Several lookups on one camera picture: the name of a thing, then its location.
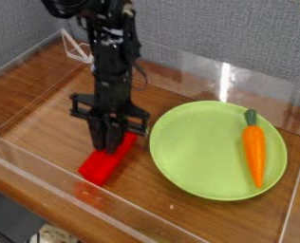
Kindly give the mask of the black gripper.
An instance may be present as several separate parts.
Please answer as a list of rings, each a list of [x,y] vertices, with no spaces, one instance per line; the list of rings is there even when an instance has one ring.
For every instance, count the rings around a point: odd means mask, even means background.
[[[117,151],[128,131],[147,134],[151,114],[135,105],[132,99],[133,67],[145,75],[136,63],[139,55],[127,52],[124,45],[95,47],[92,74],[95,93],[73,93],[73,116],[86,119],[93,146],[108,153]],[[108,123],[108,135],[104,123]]]

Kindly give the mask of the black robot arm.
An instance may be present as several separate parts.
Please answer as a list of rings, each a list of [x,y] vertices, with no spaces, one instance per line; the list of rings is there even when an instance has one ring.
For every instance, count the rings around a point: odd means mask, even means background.
[[[148,132],[151,114],[133,103],[133,72],[141,43],[137,35],[137,11],[132,0],[41,0],[50,14],[76,18],[88,32],[93,55],[95,92],[70,95],[70,113],[88,121],[93,146],[115,153],[124,136]]]

